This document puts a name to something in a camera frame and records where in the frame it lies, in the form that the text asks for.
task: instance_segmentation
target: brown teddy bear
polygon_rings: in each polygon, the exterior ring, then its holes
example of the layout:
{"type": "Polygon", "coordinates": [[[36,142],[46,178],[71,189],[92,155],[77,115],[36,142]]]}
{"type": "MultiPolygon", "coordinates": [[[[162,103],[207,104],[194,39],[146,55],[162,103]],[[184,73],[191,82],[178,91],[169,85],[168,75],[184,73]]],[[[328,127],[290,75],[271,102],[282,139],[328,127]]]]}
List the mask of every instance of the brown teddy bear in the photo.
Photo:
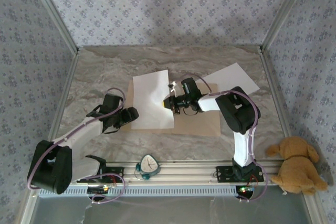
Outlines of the brown teddy bear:
{"type": "Polygon", "coordinates": [[[313,163],[319,160],[319,154],[313,146],[298,136],[287,137],[280,145],[272,145],[266,150],[268,156],[280,153],[285,160],[278,175],[271,180],[284,191],[313,195],[316,190],[326,190],[328,184],[317,173],[313,163]]]}

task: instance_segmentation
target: floral wallpaper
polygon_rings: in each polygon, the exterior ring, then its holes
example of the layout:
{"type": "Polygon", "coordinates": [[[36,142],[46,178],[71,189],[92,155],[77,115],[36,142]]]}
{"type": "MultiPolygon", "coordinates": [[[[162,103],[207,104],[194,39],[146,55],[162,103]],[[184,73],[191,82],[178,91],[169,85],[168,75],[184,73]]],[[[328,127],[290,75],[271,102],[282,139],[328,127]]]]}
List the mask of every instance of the floral wallpaper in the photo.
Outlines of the floral wallpaper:
{"type": "Polygon", "coordinates": [[[72,53],[39,0],[0,0],[0,223],[13,223],[72,53]]]}
{"type": "Polygon", "coordinates": [[[336,223],[336,0],[297,0],[269,51],[290,127],[322,156],[320,197],[336,223]]]}
{"type": "Polygon", "coordinates": [[[77,46],[261,44],[283,0],[53,0],[77,46]]]}

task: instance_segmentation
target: white paper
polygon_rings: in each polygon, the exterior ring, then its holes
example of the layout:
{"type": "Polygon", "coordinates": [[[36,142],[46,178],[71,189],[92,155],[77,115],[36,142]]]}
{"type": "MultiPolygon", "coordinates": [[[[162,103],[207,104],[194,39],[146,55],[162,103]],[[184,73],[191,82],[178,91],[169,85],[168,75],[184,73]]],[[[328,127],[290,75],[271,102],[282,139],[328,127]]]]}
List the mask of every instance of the white paper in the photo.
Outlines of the white paper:
{"type": "Polygon", "coordinates": [[[172,129],[173,111],[163,107],[169,96],[168,70],[133,77],[133,106],[139,117],[132,122],[132,129],[172,129]]]}
{"type": "Polygon", "coordinates": [[[208,76],[203,77],[203,79],[208,83],[217,84],[218,91],[230,90],[239,86],[246,94],[251,94],[259,89],[238,63],[234,63],[217,72],[209,74],[208,76]]]}

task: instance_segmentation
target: cardboard sheet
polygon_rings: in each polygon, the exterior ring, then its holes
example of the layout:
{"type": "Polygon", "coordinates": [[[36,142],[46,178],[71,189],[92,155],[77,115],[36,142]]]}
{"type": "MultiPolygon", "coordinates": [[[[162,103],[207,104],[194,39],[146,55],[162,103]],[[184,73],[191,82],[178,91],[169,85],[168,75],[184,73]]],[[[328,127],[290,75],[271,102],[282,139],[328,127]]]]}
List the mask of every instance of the cardboard sheet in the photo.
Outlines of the cardboard sheet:
{"type": "Polygon", "coordinates": [[[140,117],[132,122],[132,129],[172,129],[174,114],[162,106],[169,95],[168,70],[133,77],[134,107],[140,117]]]}
{"type": "MultiPolygon", "coordinates": [[[[240,86],[246,94],[251,94],[259,89],[238,63],[209,74],[203,77],[203,79],[208,83],[217,84],[218,91],[230,90],[236,86],[240,86]]],[[[196,83],[199,85],[203,81],[197,80],[196,83]]]]}
{"type": "MultiPolygon", "coordinates": [[[[216,84],[209,84],[213,91],[217,91],[216,84]]],[[[197,84],[202,93],[208,93],[208,89],[205,84],[197,84]]],[[[133,81],[130,81],[125,108],[133,106],[133,81]]],[[[186,109],[186,113],[193,114],[194,111],[191,108],[186,109]]],[[[126,124],[121,127],[121,131],[132,131],[142,133],[162,133],[162,134],[184,134],[184,135],[197,135],[197,136],[220,136],[221,135],[221,123],[220,123],[219,111],[208,111],[204,113],[198,113],[197,115],[188,116],[181,111],[180,115],[174,115],[175,128],[173,129],[147,129],[147,130],[133,130],[130,124],[126,124]]]]}

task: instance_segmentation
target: gray marble table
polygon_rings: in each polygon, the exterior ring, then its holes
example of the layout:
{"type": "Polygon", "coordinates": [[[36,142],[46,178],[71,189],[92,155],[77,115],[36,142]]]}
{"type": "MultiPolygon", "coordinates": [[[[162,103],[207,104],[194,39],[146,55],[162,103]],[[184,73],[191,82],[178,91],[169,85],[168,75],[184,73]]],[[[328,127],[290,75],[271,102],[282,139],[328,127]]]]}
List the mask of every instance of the gray marble table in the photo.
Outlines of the gray marble table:
{"type": "MultiPolygon", "coordinates": [[[[127,92],[133,76],[167,69],[170,79],[186,72],[202,76],[238,63],[260,90],[250,97],[261,111],[255,134],[255,156],[267,158],[265,149],[284,137],[270,87],[255,49],[244,47],[86,47],[72,80],[58,136],[80,123],[100,104],[104,92],[118,87],[127,92]]],[[[118,132],[100,135],[82,149],[82,156],[93,154],[107,161],[136,161],[151,153],[158,160],[231,160],[233,133],[221,118],[221,136],[204,137],[174,134],[118,132]]]]}

